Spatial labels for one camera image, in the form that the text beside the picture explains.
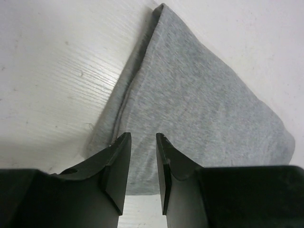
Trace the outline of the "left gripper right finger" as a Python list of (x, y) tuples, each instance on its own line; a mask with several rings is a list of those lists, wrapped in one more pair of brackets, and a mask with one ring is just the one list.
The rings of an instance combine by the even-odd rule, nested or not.
[(162, 213), (170, 228), (301, 228), (297, 166), (204, 168), (156, 134)]

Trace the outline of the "grey tank top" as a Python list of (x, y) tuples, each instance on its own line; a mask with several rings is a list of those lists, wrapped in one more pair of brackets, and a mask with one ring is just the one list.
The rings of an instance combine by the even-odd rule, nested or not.
[(157, 133), (205, 167), (285, 165), (295, 151), (277, 114), (165, 4), (147, 17), (85, 156), (124, 132), (132, 136), (127, 195), (160, 192)]

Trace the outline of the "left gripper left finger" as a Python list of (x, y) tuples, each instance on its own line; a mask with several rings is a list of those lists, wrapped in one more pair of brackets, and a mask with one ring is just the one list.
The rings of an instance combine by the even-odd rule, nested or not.
[(131, 134), (59, 174), (0, 171), (3, 228), (115, 228), (123, 213)]

